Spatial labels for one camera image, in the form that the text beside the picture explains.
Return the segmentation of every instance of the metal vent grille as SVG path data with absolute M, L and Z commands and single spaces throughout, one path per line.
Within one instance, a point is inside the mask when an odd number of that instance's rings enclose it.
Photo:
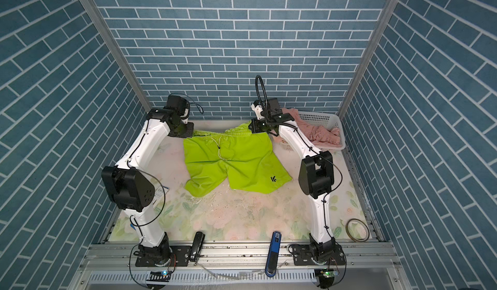
M 151 271 L 144 271 L 143 273 L 135 273 L 133 277 L 140 283 L 145 283 L 146 279 L 150 276 Z M 312 269 L 284 269 L 279 270 L 276 275 L 269 278 L 260 271 L 247 271 L 247 270 L 213 270 L 215 274 L 223 276 L 214 277 L 208 272 L 201 270 L 181 270 L 176 271 L 171 276 L 169 282 L 148 281 L 148 284 L 158 285 L 175 285 L 186 286 L 191 284 L 196 285 L 220 285 L 220 284 L 235 284 L 235 283 L 267 283 L 267 282 L 315 282 L 316 276 Z M 127 271 L 93 271 L 91 273 L 90 284 L 133 284 L 129 272 Z

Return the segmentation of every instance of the black bracket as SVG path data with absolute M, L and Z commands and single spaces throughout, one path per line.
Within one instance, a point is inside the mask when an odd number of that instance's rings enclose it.
M 336 265 L 345 265 L 345 256 L 343 254 L 343 249 L 339 244 L 336 245 L 335 250 L 329 250 L 326 252 L 326 255 L 321 256 L 318 261 L 314 259 L 310 245 L 293 244 L 290 248 L 293 249 L 291 252 L 293 256 L 293 264 L 295 266 L 330 264 L 331 267 L 335 265 L 335 261 Z
M 187 124 L 178 125 L 174 131 L 170 131 L 168 134 L 169 137 L 176 138 L 191 138 L 193 137 L 193 123 L 189 122 Z
M 176 256 L 176 267 L 184 267 L 188 266 L 189 257 L 190 257 L 190 249 L 191 246 L 170 246 L 171 253 L 171 261 L 174 261 L 174 256 Z M 145 255 L 140 255 L 138 251 L 133 253 L 135 256 L 138 256 L 136 259 L 135 266 L 136 267 L 159 267 L 156 264 L 157 261 L 155 259 L 151 259 Z M 170 268 L 174 267 L 174 262 L 171 262 Z

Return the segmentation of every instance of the white robotic arm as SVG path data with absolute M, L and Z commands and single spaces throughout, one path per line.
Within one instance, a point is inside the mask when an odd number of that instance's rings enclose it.
M 150 174 L 144 169 L 166 136 L 192 136 L 193 123 L 188 122 L 189 110 L 187 100 L 170 95 L 165 107 L 150 110 L 142 131 L 115 166 L 102 170 L 109 199 L 130 217 L 140 237 L 140 252 L 149 256 L 149 262 L 156 265 L 167 263 L 171 254 L 167 234 L 160 227 L 151 205 L 155 188 L 146 177 Z
M 264 92 L 264 101 L 258 90 L 258 81 Z M 333 190 L 333 157 L 329 151 L 321 151 L 298 129 L 297 123 L 289 113 L 283 113 L 276 98 L 268 98 L 260 76 L 255 78 L 256 100 L 251 108 L 257 118 L 252 119 L 249 128 L 252 133 L 276 132 L 301 158 L 299 185 L 311 202 L 312 224 L 310 233 L 310 251 L 316 263 L 326 262 L 333 255 L 336 257 L 337 244 L 329 228 L 330 193 Z
M 293 120 L 285 122 L 297 127 Z M 292 147 L 292 150 L 299 154 L 300 159 L 316 156 L 321 150 L 312 144 L 308 138 L 298 128 L 279 125 L 279 135 Z M 326 231 L 327 225 L 330 224 L 330 198 L 329 193 L 320 194 L 317 198 L 307 195 L 311 201 L 312 223 L 311 235 L 318 243 L 330 241 L 333 237 L 332 231 Z

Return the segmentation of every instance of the metal mounting plate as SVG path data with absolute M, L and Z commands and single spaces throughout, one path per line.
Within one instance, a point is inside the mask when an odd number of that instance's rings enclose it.
M 309 249 L 309 245 L 298 245 L 298 244 L 293 244 L 290 246 L 290 251 L 292 251 L 292 256 L 293 256 L 293 264 L 295 266 L 309 266 L 309 265 L 317 265 L 316 262 L 314 262 L 312 256 L 311 256 L 311 251 Z M 333 257 L 333 259 L 336 261 L 336 265 L 345 265 L 345 257 L 343 255 L 343 250 L 341 246 L 337 246 L 337 251 L 333 252 L 330 257 Z M 322 265 L 335 265 L 335 262 L 329 263 L 329 261 L 325 262 Z
M 172 249 L 172 253 L 176 255 L 176 266 L 183 267 L 188 266 L 188 261 L 190 258 L 190 249 L 191 246 L 170 246 Z M 137 257 L 135 262 L 136 267 L 160 267 L 156 266 L 154 262 L 146 257 Z

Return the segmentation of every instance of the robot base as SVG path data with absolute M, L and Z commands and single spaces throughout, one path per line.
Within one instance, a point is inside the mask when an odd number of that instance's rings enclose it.
M 136 267 L 174 267 L 187 266 L 190 257 L 191 246 L 169 246 L 167 234 L 164 235 L 162 242 L 157 247 L 144 247 L 138 245 L 138 250 L 133 254 L 137 256 Z
M 295 244 L 293 246 L 293 264 L 295 266 L 308 265 L 345 265 L 345 256 L 342 247 L 335 239 L 326 243 L 316 243 L 311 236 L 309 245 Z

